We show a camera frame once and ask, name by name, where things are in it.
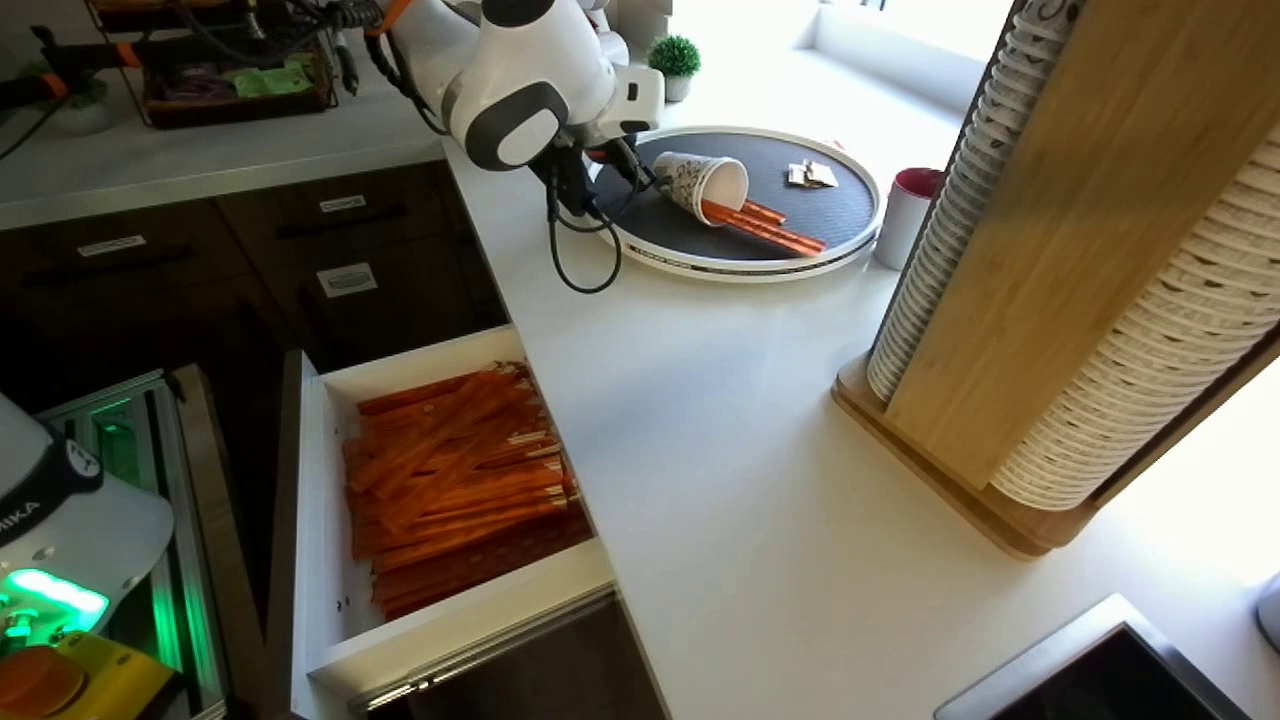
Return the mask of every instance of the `wooden stand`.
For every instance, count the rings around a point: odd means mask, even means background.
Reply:
[[[1270,331],[1071,510],[1032,510],[992,486],[1280,118],[1276,35],[1270,0],[1088,0],[896,391],[880,405],[859,363],[841,370],[841,405],[1009,546],[1067,542],[1276,361]]]

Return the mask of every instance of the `white countertop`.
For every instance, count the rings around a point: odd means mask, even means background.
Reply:
[[[787,92],[681,112],[743,118],[763,100],[768,128],[841,130]],[[868,92],[859,112],[842,130],[880,180],[943,159],[926,106]],[[728,287],[625,262],[614,287],[576,297],[547,262],[541,184],[449,159],[671,715],[931,715],[1113,593],[1249,715],[1280,715],[1280,656],[1252,625],[1252,593],[1280,573],[1280,369],[1071,546],[1014,561],[827,395],[870,344],[892,270]],[[589,236],[565,236],[565,254],[584,282],[608,267]]]

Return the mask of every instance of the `open drawer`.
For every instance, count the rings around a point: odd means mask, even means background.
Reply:
[[[384,619],[371,602],[371,574],[353,556],[345,505],[345,434],[356,424],[356,405],[495,361],[522,361],[513,329],[329,377],[297,361],[284,377],[269,715],[365,715],[520,647],[612,596],[612,566],[599,542],[584,538],[396,619]]]

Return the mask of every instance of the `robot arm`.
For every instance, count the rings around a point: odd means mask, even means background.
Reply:
[[[625,66],[576,0],[483,0],[478,26],[445,0],[390,0],[371,26],[390,74],[478,169],[535,169],[543,180],[584,151],[643,184],[633,137],[659,115],[659,74]]]

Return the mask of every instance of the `kitchen counter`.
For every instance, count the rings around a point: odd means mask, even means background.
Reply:
[[[709,66],[668,123],[841,140],[880,187],[943,163],[956,115],[824,60]],[[830,405],[870,344],[892,270],[851,262],[733,287],[625,262],[599,297],[547,258],[541,184],[475,172],[400,96],[297,118],[51,137],[0,163],[0,226],[146,206],[449,156],[614,566],[659,697],[681,720],[926,715],[1106,593],[1128,596],[1249,715],[1280,715],[1280,656],[1252,593],[1280,573],[1280,369],[1169,451],[1065,553],[1014,561],[966,527]],[[608,249],[565,236],[576,280]]]

